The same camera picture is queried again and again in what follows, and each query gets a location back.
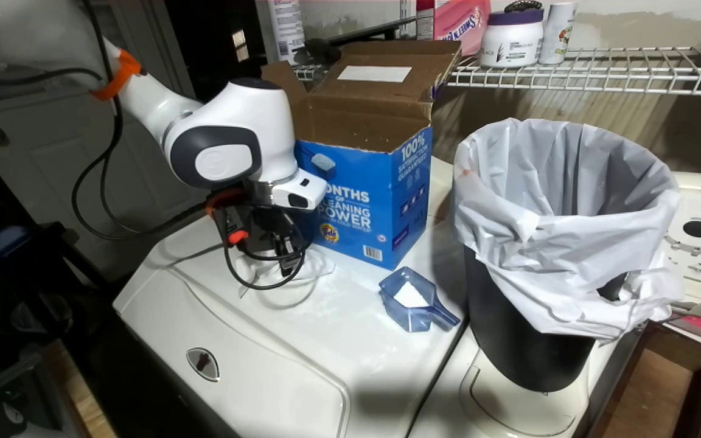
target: blue object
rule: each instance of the blue object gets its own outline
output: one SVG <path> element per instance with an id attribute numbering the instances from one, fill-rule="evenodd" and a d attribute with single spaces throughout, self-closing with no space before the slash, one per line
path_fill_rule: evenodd
<path id="1" fill-rule="evenodd" d="M 403 284 L 412 284 L 424 297 L 427 303 L 414 303 L 414 307 L 402 303 L 397 294 L 402 291 Z M 435 284 L 412 266 L 399 266 L 397 271 L 388 275 L 380 282 L 380 298 L 388 314 L 403 331 L 428 331 L 431 322 L 439 322 L 447 331 L 461 322 L 461 319 L 450 314 L 439 298 Z"/>

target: white plastic bag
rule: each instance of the white plastic bag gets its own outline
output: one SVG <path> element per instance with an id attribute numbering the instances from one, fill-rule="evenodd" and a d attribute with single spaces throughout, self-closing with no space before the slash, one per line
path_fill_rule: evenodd
<path id="1" fill-rule="evenodd" d="M 676 204 L 661 161 L 586 123 L 506 119 L 455 152 L 457 235 L 540 332 L 616 337 L 666 319 L 681 297 L 661 253 Z M 597 288 L 618 275 L 608 302 Z"/>

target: wire shelf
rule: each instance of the wire shelf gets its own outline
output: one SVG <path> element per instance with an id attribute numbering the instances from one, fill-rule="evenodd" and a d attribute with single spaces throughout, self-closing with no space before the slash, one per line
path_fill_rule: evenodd
<path id="1" fill-rule="evenodd" d="M 701 95 L 701 49 L 620 45 L 573 49 L 560 65 L 481 68 L 457 65 L 452 88 L 588 90 Z"/>

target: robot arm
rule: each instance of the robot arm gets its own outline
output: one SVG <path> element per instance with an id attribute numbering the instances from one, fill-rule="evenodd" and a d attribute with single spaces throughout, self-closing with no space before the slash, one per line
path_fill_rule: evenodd
<path id="1" fill-rule="evenodd" d="M 105 49 L 111 71 L 119 71 L 127 52 L 110 40 Z M 70 0 L 0 0 L 0 62 L 41 71 L 74 65 L 105 77 L 96 30 Z M 74 77 L 91 90 L 105 84 L 93 75 Z M 264 207 L 315 209 L 323 200 L 326 181 L 298 167 L 288 95 L 271 82 L 234 80 L 200 103 L 137 71 L 117 96 L 187 185 L 225 190 L 250 181 Z"/>

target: cardboard box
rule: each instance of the cardboard box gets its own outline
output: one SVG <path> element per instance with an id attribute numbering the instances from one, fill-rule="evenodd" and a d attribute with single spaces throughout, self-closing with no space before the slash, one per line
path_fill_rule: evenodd
<path id="1" fill-rule="evenodd" d="M 418 38 L 461 40 L 463 56 L 478 56 L 492 0 L 408 0 L 417 7 Z"/>
<path id="2" fill-rule="evenodd" d="M 434 90 L 455 56 L 452 40 L 349 44 L 309 92 L 290 68 L 266 68 L 290 95 L 299 164 L 328 181 L 304 218 L 316 242 L 394 266 L 424 234 Z"/>
<path id="3" fill-rule="evenodd" d="M 623 367 L 608 361 L 616 383 L 579 436 L 701 436 L 701 342 L 659 322 L 648 322 L 634 342 L 630 353 L 613 353 L 625 355 Z"/>

